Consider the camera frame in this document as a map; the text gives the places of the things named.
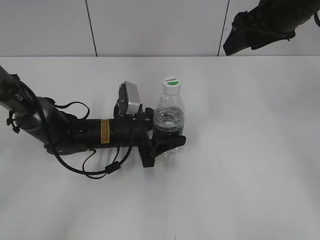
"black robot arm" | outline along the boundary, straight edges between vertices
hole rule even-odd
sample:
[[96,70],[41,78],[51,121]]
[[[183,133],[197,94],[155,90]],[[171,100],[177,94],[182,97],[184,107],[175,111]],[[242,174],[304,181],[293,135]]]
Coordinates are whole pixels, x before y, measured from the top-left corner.
[[[153,167],[155,158],[160,154],[183,146],[186,137],[163,136],[149,131],[153,130],[153,109],[143,111],[139,100],[137,86],[124,82],[119,88],[119,99],[113,110],[112,119],[87,119],[89,108],[81,102],[56,105],[48,97],[37,97],[17,75],[8,74],[0,66],[0,104],[9,110],[7,124],[19,133],[20,129],[44,143],[48,153],[54,154],[67,169],[88,177],[110,174],[118,170],[128,158],[132,147],[138,147],[143,167]],[[87,107],[85,117],[63,112],[72,104]],[[116,159],[97,172],[87,172],[69,166],[61,158],[63,155],[85,152],[101,148],[128,147],[127,154],[120,161]]]
[[223,48],[227,56],[262,48],[296,36],[295,29],[313,15],[319,20],[320,0],[260,0],[250,12],[239,12]]

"white bottle cap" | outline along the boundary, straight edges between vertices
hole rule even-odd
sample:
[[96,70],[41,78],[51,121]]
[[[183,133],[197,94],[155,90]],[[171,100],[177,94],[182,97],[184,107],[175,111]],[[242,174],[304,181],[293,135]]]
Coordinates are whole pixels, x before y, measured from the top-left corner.
[[180,80],[175,76],[168,76],[162,82],[163,92],[168,95],[176,95],[180,93]]

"white table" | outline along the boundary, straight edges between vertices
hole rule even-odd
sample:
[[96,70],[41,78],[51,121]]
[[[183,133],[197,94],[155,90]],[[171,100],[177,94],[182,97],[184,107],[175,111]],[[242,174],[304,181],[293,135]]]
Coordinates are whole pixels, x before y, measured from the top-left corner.
[[[0,58],[38,96],[111,118],[124,81],[154,107],[178,76],[187,143],[144,169],[72,173],[0,108],[2,240],[319,240],[320,57]],[[85,110],[71,107],[83,115]],[[115,151],[100,150],[100,170]],[[65,156],[80,168],[89,152]]]

